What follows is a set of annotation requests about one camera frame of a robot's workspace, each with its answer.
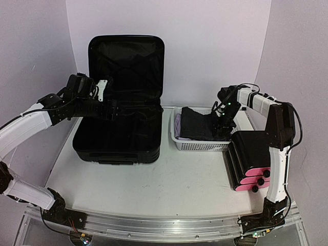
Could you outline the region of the black garment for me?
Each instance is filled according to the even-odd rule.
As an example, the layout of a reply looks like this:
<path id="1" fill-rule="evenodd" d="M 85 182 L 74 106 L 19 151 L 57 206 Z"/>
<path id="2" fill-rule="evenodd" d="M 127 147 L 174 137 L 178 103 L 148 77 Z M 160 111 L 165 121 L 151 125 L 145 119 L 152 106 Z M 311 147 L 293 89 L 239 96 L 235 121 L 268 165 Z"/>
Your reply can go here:
<path id="1" fill-rule="evenodd" d="M 189 107 L 183 107 L 180 118 L 180 136 L 202 141 L 225 141 L 230 137 L 232 126 L 223 125 L 214 112 L 200 114 Z"/>

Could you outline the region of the black pouch with pink end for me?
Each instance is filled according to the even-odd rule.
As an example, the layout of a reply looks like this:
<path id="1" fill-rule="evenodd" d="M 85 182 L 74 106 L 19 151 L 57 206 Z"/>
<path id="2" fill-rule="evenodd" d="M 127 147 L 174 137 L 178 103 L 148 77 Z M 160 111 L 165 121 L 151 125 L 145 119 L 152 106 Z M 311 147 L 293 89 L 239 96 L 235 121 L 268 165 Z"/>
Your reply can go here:
<path id="1" fill-rule="evenodd" d="M 265 131 L 236 131 L 231 136 L 242 177 L 271 176 L 269 144 Z"/>

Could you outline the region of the white perforated plastic basket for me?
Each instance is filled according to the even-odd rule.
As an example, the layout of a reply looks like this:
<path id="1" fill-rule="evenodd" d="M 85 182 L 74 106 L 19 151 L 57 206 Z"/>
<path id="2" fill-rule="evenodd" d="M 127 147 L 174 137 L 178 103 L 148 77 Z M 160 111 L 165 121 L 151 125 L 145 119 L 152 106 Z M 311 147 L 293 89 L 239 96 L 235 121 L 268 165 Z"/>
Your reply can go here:
<path id="1" fill-rule="evenodd" d="M 191 107 L 192 110 L 198 112 L 202 115 L 209 114 L 211 112 L 211 108 L 204 107 Z M 185 140 L 185 139 L 177 139 L 175 137 L 175 121 L 176 116 L 181 114 L 182 107 L 174 107 L 171 112 L 170 117 L 170 135 L 171 139 L 175 142 L 176 147 L 179 151 L 220 151 L 224 152 L 228 150 L 228 144 L 230 141 L 201 141 L 201 140 Z M 244 130 L 242 127 L 242 118 L 246 117 L 246 111 L 238 111 L 237 115 L 234 118 L 234 123 L 236 127 L 232 130 L 232 133 Z"/>

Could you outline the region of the purple cloth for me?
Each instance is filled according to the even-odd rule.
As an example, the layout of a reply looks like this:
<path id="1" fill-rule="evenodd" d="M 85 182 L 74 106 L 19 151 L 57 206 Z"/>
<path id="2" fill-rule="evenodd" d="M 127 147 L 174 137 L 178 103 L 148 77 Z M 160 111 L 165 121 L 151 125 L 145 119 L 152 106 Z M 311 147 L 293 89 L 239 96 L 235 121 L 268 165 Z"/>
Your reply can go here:
<path id="1" fill-rule="evenodd" d="M 183 138 L 181 134 L 181 114 L 177 114 L 174 122 L 174 135 L 178 140 L 191 140 L 190 138 Z"/>

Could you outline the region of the black ribbed hard-shell suitcase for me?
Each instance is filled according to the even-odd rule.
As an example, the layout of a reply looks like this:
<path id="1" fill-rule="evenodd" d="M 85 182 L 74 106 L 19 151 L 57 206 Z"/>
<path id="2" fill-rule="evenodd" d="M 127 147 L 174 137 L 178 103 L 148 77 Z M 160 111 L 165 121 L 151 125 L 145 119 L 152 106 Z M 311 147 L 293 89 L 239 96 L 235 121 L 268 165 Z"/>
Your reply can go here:
<path id="1" fill-rule="evenodd" d="M 126 110 L 117 120 L 84 117 L 72 146 L 80 159 L 110 165 L 150 164 L 160 156 L 165 44 L 152 35 L 102 35 L 88 46 L 89 76 L 113 78 L 104 101 Z"/>

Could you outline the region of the pink drawer black knob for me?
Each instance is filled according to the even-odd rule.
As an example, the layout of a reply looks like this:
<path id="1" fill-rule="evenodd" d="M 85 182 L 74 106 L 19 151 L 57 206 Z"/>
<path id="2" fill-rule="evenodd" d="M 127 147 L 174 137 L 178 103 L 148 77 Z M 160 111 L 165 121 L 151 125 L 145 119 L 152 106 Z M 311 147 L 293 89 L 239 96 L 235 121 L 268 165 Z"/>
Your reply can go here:
<path id="1" fill-rule="evenodd" d="M 250 184 L 238 184 L 234 183 L 231 185 L 231 189 L 236 192 L 243 192 L 243 191 L 252 191 L 256 193 L 259 189 L 267 188 L 269 187 L 270 182 L 265 181 L 262 185 L 259 185 L 258 183 L 250 183 Z"/>

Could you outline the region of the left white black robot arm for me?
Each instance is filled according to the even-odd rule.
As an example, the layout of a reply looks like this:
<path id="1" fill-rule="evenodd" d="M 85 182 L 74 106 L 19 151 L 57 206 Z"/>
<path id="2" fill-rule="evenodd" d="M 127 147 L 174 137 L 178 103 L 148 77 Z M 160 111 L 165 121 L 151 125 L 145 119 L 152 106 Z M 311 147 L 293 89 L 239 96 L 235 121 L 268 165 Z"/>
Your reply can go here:
<path id="1" fill-rule="evenodd" d="M 58 224 L 70 220 L 66 202 L 57 191 L 23 180 L 4 160 L 20 145 L 65 120 L 76 117 L 115 120 L 119 116 L 118 101 L 105 95 L 113 82 L 111 77 L 95 81 L 82 73 L 72 74 L 57 93 L 43 96 L 1 126 L 2 195 L 39 207 L 42 215 Z"/>

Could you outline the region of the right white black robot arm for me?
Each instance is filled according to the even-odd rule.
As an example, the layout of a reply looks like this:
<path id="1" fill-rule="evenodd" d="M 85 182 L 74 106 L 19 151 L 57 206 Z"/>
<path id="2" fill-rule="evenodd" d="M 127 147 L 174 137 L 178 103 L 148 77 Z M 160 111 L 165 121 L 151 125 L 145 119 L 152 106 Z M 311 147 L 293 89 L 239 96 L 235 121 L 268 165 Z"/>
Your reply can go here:
<path id="1" fill-rule="evenodd" d="M 264 142 L 269 145 L 271 181 L 264 199 L 263 211 L 255 215 L 242 216 L 243 233 L 272 230 L 284 224 L 292 200 L 288 193 L 290 152 L 296 147 L 295 122 L 300 117 L 289 102 L 278 101 L 266 93 L 260 93 L 245 84 L 223 87 L 217 94 L 220 104 L 212 107 L 225 118 L 234 118 L 230 107 L 241 104 L 260 113 L 266 120 Z"/>

